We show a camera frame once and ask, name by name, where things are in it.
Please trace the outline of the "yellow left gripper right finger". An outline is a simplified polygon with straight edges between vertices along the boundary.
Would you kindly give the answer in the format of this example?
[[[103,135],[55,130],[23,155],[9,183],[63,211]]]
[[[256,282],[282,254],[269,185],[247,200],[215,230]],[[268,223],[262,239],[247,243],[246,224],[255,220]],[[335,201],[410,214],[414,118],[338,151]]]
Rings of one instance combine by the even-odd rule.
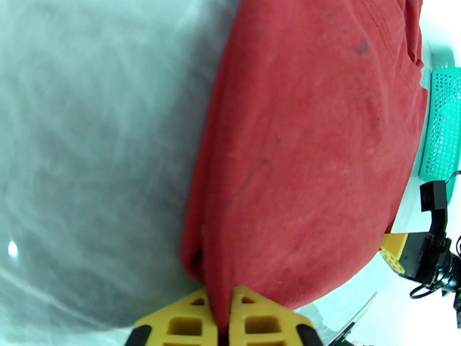
[[[245,287],[235,287],[230,346],[317,346],[313,323]]]

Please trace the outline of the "red garment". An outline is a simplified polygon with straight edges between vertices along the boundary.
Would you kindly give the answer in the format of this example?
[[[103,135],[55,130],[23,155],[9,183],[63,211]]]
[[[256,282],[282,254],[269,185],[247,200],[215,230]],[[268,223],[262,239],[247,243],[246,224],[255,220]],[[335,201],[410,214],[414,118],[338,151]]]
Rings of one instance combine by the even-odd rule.
[[[220,330],[233,288],[291,309],[340,287],[392,227],[420,144],[422,0],[241,0],[181,243]]]

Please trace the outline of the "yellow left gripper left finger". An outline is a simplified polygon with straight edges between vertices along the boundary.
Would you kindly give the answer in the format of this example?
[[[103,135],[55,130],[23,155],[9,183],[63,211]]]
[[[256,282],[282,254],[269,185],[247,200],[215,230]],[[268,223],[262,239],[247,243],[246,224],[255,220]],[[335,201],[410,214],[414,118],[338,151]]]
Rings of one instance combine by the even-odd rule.
[[[133,346],[218,346],[206,292],[196,291],[139,319]]]

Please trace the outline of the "teal plastic basket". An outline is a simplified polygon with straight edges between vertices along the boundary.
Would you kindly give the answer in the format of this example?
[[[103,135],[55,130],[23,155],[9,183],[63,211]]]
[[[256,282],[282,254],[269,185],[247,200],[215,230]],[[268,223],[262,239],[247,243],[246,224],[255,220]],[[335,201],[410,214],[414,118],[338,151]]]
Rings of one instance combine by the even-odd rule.
[[[428,109],[419,177],[448,180],[461,159],[461,68],[455,66],[452,50],[430,54],[421,85],[428,90]]]

